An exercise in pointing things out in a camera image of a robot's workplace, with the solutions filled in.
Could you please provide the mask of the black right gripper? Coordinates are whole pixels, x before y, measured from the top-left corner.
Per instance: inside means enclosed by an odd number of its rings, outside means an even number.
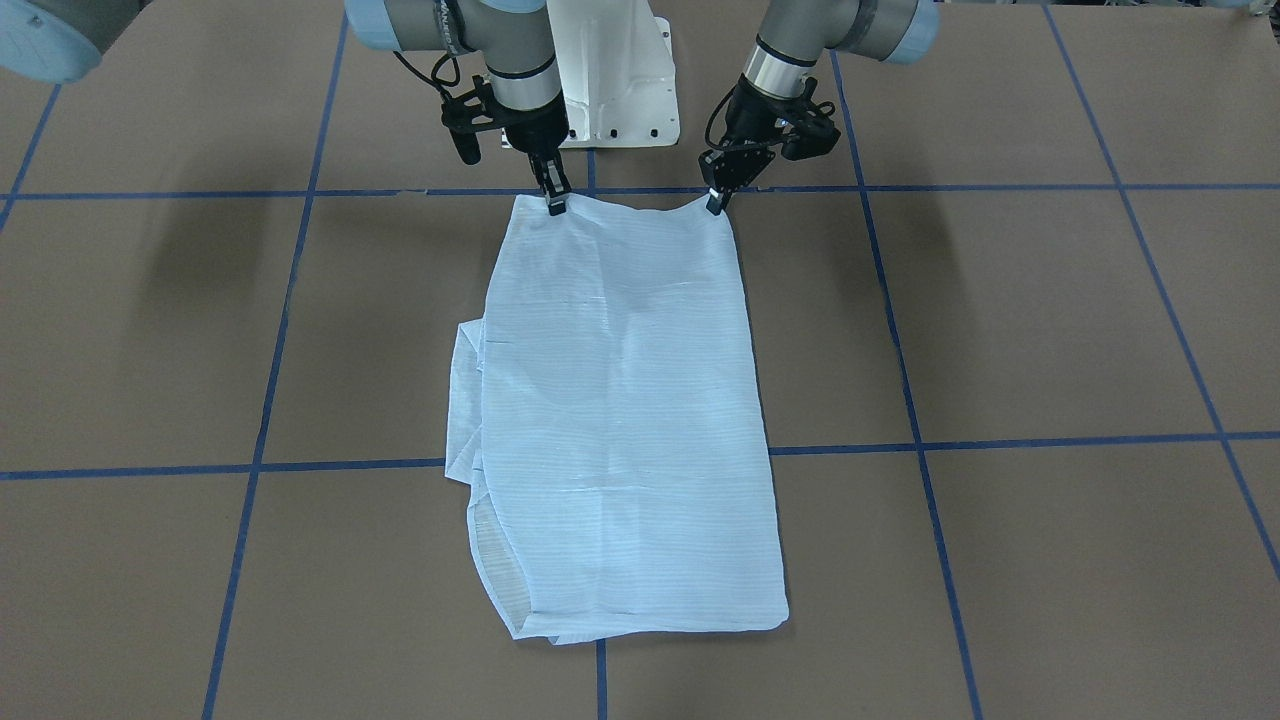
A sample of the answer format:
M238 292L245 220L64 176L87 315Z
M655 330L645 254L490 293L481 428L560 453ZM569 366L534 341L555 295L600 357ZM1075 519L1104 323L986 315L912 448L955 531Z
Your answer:
M567 211L572 184L564 170L561 145L570 135L570 120L562 92L539 108L520 110L502 104L494 85L477 79L474 88L460 96L443 94L442 124L466 165L475 165L483 158L477 135L504 131L509 145L527 155L549 215Z

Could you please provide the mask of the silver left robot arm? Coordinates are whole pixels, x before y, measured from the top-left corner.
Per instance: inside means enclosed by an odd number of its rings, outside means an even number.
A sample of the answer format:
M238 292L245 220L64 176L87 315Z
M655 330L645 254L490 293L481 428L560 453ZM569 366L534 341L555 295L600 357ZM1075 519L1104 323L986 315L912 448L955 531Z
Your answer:
M824 53L909 65L938 32L936 1L771 3L742 72L704 128L698 167L707 210L724 211L776 158L803 161L833 150L841 138L835 105L814 99L813 69Z

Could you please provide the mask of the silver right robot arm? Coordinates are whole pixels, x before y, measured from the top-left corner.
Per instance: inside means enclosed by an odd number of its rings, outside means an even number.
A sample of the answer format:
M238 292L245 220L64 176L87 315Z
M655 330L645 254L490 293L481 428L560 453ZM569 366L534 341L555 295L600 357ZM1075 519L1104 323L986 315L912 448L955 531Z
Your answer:
M552 215L570 122L544 1L5 1L3 109L59 92L41 190L280 190L305 178L326 59L352 40L435 94L465 165L504 135Z

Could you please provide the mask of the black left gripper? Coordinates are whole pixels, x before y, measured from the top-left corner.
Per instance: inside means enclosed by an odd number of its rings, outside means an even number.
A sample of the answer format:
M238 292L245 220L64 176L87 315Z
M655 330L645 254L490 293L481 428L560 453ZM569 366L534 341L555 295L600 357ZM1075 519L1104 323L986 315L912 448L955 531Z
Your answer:
M707 149L698 167L708 187L707 210L721 217L736 192L751 184L777 158L801 161L823 156L841 138L835 105L813 99L818 79L804 77L796 97L773 97L744 76L719 100L704 127Z

